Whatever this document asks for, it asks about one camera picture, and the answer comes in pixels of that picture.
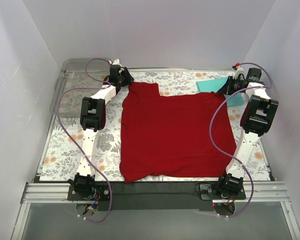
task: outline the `red cloth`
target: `red cloth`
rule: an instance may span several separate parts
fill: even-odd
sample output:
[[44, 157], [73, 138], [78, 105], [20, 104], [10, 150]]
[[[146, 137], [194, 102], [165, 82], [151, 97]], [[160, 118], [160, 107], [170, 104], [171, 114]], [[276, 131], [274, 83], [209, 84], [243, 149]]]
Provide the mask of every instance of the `red cloth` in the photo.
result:
[[[182, 178], [219, 177], [231, 158], [214, 148], [209, 124], [221, 94], [160, 96], [157, 83], [134, 82], [123, 101], [120, 171], [130, 183], [148, 175]], [[236, 150], [227, 105], [212, 126], [215, 143]]]

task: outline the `gray wall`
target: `gray wall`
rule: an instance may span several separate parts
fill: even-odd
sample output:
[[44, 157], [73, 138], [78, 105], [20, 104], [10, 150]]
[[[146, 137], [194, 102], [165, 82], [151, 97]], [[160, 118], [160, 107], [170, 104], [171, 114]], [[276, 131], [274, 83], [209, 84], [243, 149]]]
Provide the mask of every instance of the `gray wall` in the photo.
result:
[[59, 68], [21, 0], [0, 0], [0, 240], [11, 238], [47, 136]]
[[286, 183], [300, 227], [300, 1], [274, 3], [245, 61], [264, 66], [273, 78], [268, 93], [279, 107], [262, 142], [274, 176]]
[[59, 67], [120, 58], [127, 67], [229, 69], [275, 0], [23, 0]]

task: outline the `floral pattern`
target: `floral pattern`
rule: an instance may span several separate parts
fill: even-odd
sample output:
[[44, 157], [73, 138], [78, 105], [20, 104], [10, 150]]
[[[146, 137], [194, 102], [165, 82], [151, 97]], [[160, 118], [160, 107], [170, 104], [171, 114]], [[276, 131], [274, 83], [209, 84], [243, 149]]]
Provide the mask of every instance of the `floral pattern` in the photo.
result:
[[[95, 77], [104, 78], [104, 72], [99, 72]], [[161, 96], [175, 96], [198, 93], [197, 81], [218, 79], [233, 74], [231, 71], [171, 71], [171, 72], [131, 72], [136, 82], [158, 83]], [[95, 81], [89, 79], [84, 73], [70, 73], [65, 83], [64, 90], [73, 87], [99, 87]], [[92, 96], [95, 90], [78, 90], [69, 92], [62, 100], [60, 112], [71, 113], [74, 117], [63, 117], [62, 122], [71, 136], [83, 144], [83, 133], [80, 119], [75, 118], [80, 113], [81, 101], [85, 96]], [[128, 87], [123, 87], [116, 97], [106, 105], [106, 125], [102, 130], [98, 142], [94, 164], [110, 181], [124, 181], [120, 173], [121, 161], [121, 115], [122, 102], [128, 95]], [[230, 124], [236, 143], [241, 134], [240, 119], [246, 105], [231, 106], [227, 108]], [[49, 139], [44, 162], [42, 163], [41, 181], [66, 181], [75, 176], [81, 159], [81, 152], [71, 139], [61, 129], [57, 120], [53, 123], [53, 130]], [[261, 142], [256, 144], [247, 164], [253, 180], [269, 181], [265, 154], [262, 152]], [[96, 181], [104, 181], [100, 174], [96, 174]], [[139, 181], [215, 181], [212, 177], [170, 177], [147, 176]]]

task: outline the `purple cable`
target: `purple cable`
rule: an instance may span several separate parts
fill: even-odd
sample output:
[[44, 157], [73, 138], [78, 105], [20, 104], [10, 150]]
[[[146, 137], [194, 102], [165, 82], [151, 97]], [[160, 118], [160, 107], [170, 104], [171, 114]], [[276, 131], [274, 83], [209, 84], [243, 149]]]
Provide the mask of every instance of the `purple cable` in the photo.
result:
[[[252, 87], [246, 87], [246, 88], [243, 88], [243, 89], [240, 89], [240, 90], [234, 92], [234, 93], [231, 94], [226, 100], [224, 100], [224, 101], [220, 104], [220, 106], [216, 109], [216, 111], [214, 112], [214, 114], [213, 114], [213, 116], [212, 116], [212, 118], [211, 118], [210, 125], [209, 125], [209, 136], [210, 136], [210, 140], [211, 140], [213, 146], [214, 146], [219, 152], [221, 152], [221, 153], [223, 153], [224, 155], [227, 155], [227, 156], [229, 156], [229, 157], [235, 159], [235, 160], [238, 161], [240, 164], [243, 164], [243, 163], [242, 163], [242, 161], [240, 161], [237, 157], [235, 157], [235, 156], [233, 156], [233, 155], [231, 155], [231, 154], [229, 154], [229, 153], [223, 151], [222, 149], [220, 149], [220, 148], [216, 145], [216, 143], [215, 143], [215, 141], [214, 141], [214, 139], [213, 139], [213, 137], [212, 137], [212, 124], [214, 123], [215, 117], [216, 117], [217, 113], [219, 112], [219, 110], [222, 108], [222, 106], [223, 106], [224, 104], [226, 104], [226, 102], [227, 102], [229, 99], [231, 99], [234, 95], [236, 95], [236, 94], [238, 94], [238, 93], [240, 93], [240, 92], [243, 92], [243, 91], [245, 91], [245, 90], [249, 90], [249, 89], [260, 89], [260, 88], [270, 89], [270, 88], [272, 87], [272, 78], [270, 77], [270, 75], [268, 74], [268, 72], [267, 72], [263, 67], [261, 67], [261, 66], [258, 65], [258, 64], [255, 64], [255, 63], [253, 63], [253, 62], [243, 62], [243, 63], [241, 63], [240, 65], [246, 65], [246, 64], [249, 64], [249, 65], [255, 65], [255, 66], [257, 66], [258, 68], [260, 68], [261, 70], [263, 70], [264, 73], [265, 73], [265, 74], [267, 75], [267, 77], [269, 78], [270, 86], [252, 86]], [[251, 195], [250, 195], [248, 201], [246, 202], [246, 204], [243, 206], [243, 208], [242, 208], [240, 211], [238, 211], [237, 213], [235, 213], [235, 214], [233, 214], [233, 215], [230, 215], [230, 216], [220, 215], [221, 217], [224, 217], [224, 218], [232, 218], [232, 217], [238, 216], [239, 214], [241, 214], [241, 213], [248, 207], [249, 203], [250, 203], [251, 200], [252, 200], [252, 197], [253, 197], [253, 195], [254, 195], [254, 182], [253, 182], [253, 179], [252, 179], [252, 177], [251, 177], [251, 175], [250, 175], [248, 169], [246, 168], [246, 166], [243, 165], [242, 167], [243, 167], [243, 169], [245, 170], [245, 172], [246, 172], [246, 174], [248, 175], [248, 177], [249, 177], [249, 179], [250, 179], [250, 182], [251, 182]], [[196, 213], [198, 213], [198, 214], [204, 214], [204, 215], [209, 215], [209, 216], [215, 216], [215, 214], [213, 214], [213, 213], [208, 213], [208, 212], [196, 212]]]
[[[87, 67], [88, 67], [88, 64], [94, 60], [102, 60], [102, 61], [106, 61], [109, 63], [108, 60], [105, 60], [103, 58], [93, 58], [91, 59], [85, 66], [85, 73], [88, 75], [88, 77], [92, 78], [93, 80], [96, 80], [98, 82], [101, 82], [101, 83], [106, 83], [108, 84], [108, 86], [111, 86], [111, 83], [109, 82], [106, 82], [106, 81], [102, 81], [102, 80], [99, 80], [99, 79], [96, 79], [96, 78], [93, 78], [92, 76], [90, 76], [87, 72]], [[73, 91], [73, 90], [101, 90], [101, 89], [104, 89], [104, 88], [101, 88], [101, 87], [74, 87], [74, 88], [70, 88], [68, 89], [67, 91], [63, 92], [59, 99], [58, 99], [58, 102], [57, 102], [57, 106], [56, 106], [56, 117], [58, 119], [58, 122], [61, 126], [61, 128], [63, 129], [63, 131], [65, 132], [65, 134], [68, 135], [68, 137], [74, 142], [74, 144], [80, 149], [80, 151], [82, 152], [82, 154], [84, 155], [85, 159], [88, 161], [88, 163], [104, 178], [104, 180], [106, 181], [106, 183], [108, 184], [108, 187], [109, 187], [109, 193], [110, 193], [110, 202], [109, 202], [109, 208], [106, 212], [106, 215], [101, 219], [101, 220], [96, 220], [96, 219], [93, 219], [93, 218], [89, 218], [89, 217], [85, 217], [83, 215], [80, 215], [80, 217], [82, 218], [85, 218], [86, 220], [89, 220], [89, 221], [92, 221], [92, 222], [95, 222], [95, 223], [102, 223], [104, 220], [106, 220], [106, 218], [108, 217], [110, 211], [111, 211], [111, 206], [112, 206], [112, 188], [111, 188], [111, 185], [110, 185], [110, 182], [109, 180], [107, 179], [107, 177], [89, 160], [88, 156], [86, 155], [85, 151], [82, 149], [82, 147], [79, 145], [79, 143], [70, 135], [70, 133], [67, 131], [67, 129], [65, 128], [65, 126], [63, 125], [62, 121], [61, 121], [61, 118], [60, 118], [60, 113], [59, 113], [59, 107], [60, 107], [60, 102], [61, 102], [61, 99], [62, 97], [70, 92], [70, 91]]]

